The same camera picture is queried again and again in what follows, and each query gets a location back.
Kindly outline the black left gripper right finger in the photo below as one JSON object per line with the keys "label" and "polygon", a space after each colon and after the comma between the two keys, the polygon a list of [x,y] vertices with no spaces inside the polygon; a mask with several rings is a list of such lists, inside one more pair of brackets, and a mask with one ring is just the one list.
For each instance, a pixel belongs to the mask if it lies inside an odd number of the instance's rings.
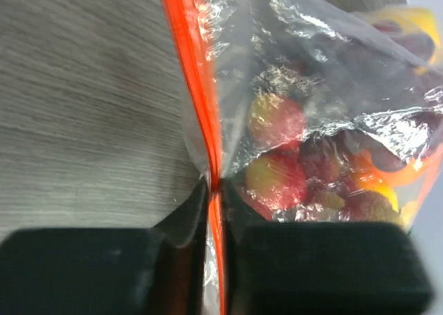
{"label": "black left gripper right finger", "polygon": [[270,222],[220,183],[227,314],[423,314],[433,286],[410,238],[380,222]]}

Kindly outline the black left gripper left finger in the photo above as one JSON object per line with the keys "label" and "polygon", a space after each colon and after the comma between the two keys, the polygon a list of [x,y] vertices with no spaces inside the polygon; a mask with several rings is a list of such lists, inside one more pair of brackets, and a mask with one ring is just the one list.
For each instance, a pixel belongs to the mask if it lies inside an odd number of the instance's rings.
{"label": "black left gripper left finger", "polygon": [[199,314],[209,189],[151,228],[23,228],[1,243],[2,314]]}

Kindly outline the clear zip bag orange seal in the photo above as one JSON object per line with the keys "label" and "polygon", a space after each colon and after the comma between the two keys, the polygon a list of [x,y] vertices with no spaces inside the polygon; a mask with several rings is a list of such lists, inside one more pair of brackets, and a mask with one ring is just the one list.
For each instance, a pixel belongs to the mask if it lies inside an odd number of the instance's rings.
{"label": "clear zip bag orange seal", "polygon": [[[270,222],[389,223],[410,238],[442,176],[442,64],[374,28],[378,10],[346,12],[325,0],[162,1],[189,92],[186,146],[209,188],[204,314],[227,314],[223,180]],[[248,112],[263,93],[302,108],[298,150],[263,149],[250,135]],[[303,168],[302,204],[271,210],[247,193],[247,165],[268,153]]]}

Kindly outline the red yellow fake apple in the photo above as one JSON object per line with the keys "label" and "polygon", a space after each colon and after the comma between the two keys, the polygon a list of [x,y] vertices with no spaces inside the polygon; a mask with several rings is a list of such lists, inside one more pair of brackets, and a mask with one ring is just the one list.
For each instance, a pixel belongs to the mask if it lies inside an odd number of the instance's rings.
{"label": "red yellow fake apple", "polygon": [[263,154],[247,165],[248,194],[271,210],[290,210],[307,196],[307,178],[297,160],[276,153]]}
{"label": "red yellow fake apple", "polygon": [[302,108],[274,93],[256,96],[248,112],[248,131],[263,149],[298,150],[306,125]]}

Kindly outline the yellow fake fruit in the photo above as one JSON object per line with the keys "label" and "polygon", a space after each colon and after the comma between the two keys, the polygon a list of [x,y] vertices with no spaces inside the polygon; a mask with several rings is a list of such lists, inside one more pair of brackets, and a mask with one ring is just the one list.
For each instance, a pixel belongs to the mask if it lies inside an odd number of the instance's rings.
{"label": "yellow fake fruit", "polygon": [[442,64],[442,38],[437,19],[430,10],[392,6],[372,13],[370,23],[428,64]]}

